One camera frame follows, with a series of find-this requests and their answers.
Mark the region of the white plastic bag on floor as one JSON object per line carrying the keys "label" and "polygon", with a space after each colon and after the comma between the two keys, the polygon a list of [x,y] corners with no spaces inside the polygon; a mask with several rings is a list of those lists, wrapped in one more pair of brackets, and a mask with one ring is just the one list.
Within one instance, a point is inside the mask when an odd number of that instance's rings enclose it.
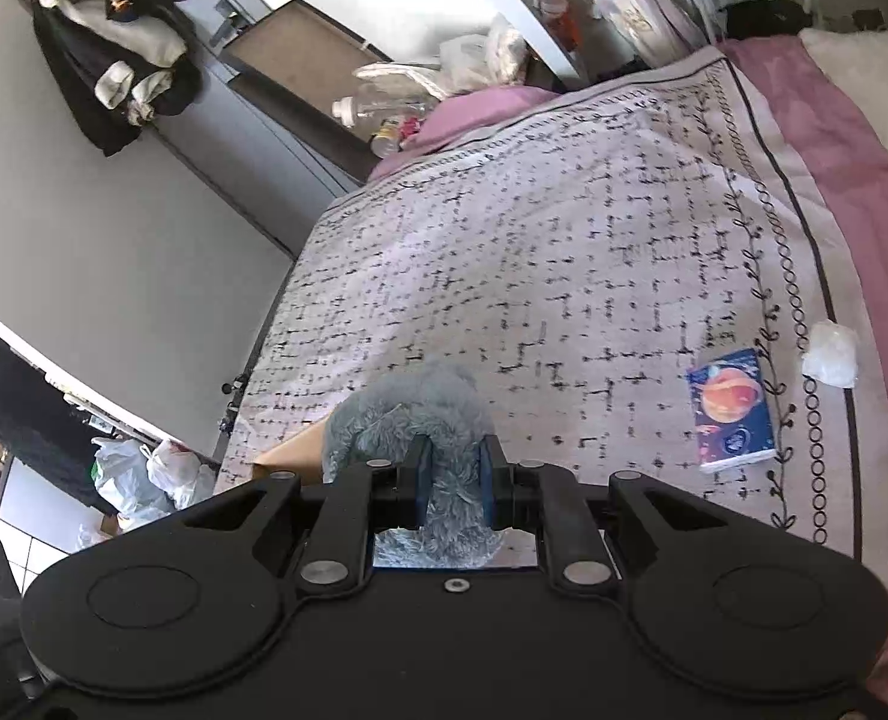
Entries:
{"label": "white plastic bag on floor", "polygon": [[146,462],[149,450],[138,440],[96,437],[91,477],[97,494],[117,512],[122,532],[131,532],[174,514],[174,504],[154,486]]}

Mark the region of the clear plastic bag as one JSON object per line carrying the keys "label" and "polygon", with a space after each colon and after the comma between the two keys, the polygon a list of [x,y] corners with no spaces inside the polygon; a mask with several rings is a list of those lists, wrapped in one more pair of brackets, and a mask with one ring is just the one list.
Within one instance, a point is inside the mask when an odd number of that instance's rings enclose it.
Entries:
{"label": "clear plastic bag", "polygon": [[828,387],[853,388],[859,376],[856,332],[829,320],[815,323],[808,332],[800,367],[805,377]]}

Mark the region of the black and white hanging clothes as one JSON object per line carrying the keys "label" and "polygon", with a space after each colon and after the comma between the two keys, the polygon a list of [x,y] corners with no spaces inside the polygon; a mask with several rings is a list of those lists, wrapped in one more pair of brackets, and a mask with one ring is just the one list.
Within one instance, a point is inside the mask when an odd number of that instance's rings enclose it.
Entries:
{"label": "black and white hanging clothes", "polygon": [[182,114],[202,74],[159,0],[29,0],[47,67],[86,140],[106,156]]}

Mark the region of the grey plush toy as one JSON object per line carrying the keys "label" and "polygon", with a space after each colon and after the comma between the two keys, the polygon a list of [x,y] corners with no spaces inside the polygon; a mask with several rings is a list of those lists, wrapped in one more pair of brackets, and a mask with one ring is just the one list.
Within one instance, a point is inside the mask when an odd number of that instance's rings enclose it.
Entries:
{"label": "grey plush toy", "polygon": [[426,522],[374,538],[374,564],[399,569],[478,569],[503,537],[485,520],[476,449],[494,431],[487,402],[469,372],[426,361],[368,383],[325,423],[323,479],[358,461],[405,460],[412,440],[430,439],[431,491]]}

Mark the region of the white desk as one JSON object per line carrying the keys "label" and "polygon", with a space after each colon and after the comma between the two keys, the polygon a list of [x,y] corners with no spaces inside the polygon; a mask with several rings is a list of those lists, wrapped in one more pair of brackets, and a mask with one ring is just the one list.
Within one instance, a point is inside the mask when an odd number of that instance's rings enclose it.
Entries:
{"label": "white desk", "polygon": [[488,0],[519,32],[533,79],[581,89],[659,68],[714,41],[704,0]]}

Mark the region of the white black patterned blanket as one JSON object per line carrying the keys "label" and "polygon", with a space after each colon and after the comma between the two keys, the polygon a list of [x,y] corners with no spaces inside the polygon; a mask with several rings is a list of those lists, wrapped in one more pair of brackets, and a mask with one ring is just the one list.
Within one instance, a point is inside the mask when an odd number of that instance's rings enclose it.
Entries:
{"label": "white black patterned blanket", "polygon": [[[820,320],[849,390],[802,374]],[[776,456],[703,473],[686,374],[757,351]],[[888,587],[888,397],[841,227],[716,49],[553,99],[338,199],[289,275],[218,483],[353,392],[464,367],[514,460],[636,468]]]}

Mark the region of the grey door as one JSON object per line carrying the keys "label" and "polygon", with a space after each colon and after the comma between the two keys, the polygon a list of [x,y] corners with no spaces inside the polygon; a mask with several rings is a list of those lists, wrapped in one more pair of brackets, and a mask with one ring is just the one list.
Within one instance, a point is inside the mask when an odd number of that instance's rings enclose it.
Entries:
{"label": "grey door", "polygon": [[232,39],[270,13],[263,0],[153,0],[184,35],[202,89],[176,117],[142,132],[283,250],[297,257],[323,210],[355,187],[345,171],[244,96]]}

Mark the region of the brown cardboard box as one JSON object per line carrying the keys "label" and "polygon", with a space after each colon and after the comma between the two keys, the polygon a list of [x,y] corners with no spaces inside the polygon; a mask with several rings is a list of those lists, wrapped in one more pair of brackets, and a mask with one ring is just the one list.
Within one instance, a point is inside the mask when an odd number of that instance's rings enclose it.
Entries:
{"label": "brown cardboard box", "polygon": [[323,443],[327,421],[314,422],[299,434],[291,436],[273,449],[266,450],[252,463],[252,478],[259,479],[272,473],[289,472],[302,483],[322,481]]}

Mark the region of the leaning brown framed board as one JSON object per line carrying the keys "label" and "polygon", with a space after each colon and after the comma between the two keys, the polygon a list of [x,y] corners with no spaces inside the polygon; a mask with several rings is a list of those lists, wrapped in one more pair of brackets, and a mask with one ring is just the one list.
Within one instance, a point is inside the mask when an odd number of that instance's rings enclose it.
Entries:
{"label": "leaning brown framed board", "polygon": [[377,164],[368,138],[332,115],[358,68],[389,55],[304,0],[289,0],[221,49],[231,88],[356,182]]}

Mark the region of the white fluffy duvet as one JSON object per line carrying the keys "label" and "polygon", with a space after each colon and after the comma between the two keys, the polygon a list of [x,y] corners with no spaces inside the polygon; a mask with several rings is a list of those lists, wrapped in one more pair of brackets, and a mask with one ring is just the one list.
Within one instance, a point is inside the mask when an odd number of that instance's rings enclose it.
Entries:
{"label": "white fluffy duvet", "polygon": [[888,31],[839,34],[808,28],[799,37],[810,59],[859,107],[888,149]]}

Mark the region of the pink bed sheet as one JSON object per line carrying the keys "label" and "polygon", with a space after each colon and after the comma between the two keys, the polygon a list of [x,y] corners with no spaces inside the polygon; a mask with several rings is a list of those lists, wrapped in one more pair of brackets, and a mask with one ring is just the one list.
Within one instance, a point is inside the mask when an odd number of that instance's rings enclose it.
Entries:
{"label": "pink bed sheet", "polygon": [[[763,94],[784,140],[799,153],[841,227],[874,330],[888,397],[888,151],[859,107],[826,78],[794,37],[732,44],[721,54]],[[475,94],[449,104],[441,121],[428,127],[430,148],[385,169],[377,180],[467,133],[502,124],[558,98],[508,91]],[[888,700],[888,647],[875,685]]]}

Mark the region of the planet cover book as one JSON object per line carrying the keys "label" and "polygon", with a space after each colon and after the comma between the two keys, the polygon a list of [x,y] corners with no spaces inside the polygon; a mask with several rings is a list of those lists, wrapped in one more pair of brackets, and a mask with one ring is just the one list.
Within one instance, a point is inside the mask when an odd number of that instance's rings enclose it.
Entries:
{"label": "planet cover book", "polygon": [[757,351],[737,349],[686,374],[703,473],[755,465],[776,456]]}

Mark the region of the white plastic bags pile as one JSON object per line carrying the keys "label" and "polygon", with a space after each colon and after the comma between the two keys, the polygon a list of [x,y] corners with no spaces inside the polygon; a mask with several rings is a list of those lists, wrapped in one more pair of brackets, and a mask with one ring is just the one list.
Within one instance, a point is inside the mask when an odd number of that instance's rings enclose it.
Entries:
{"label": "white plastic bags pile", "polygon": [[519,29],[503,16],[487,34],[464,34],[439,46],[432,62],[377,62],[353,76],[387,93],[423,93],[436,101],[526,81],[529,46]]}

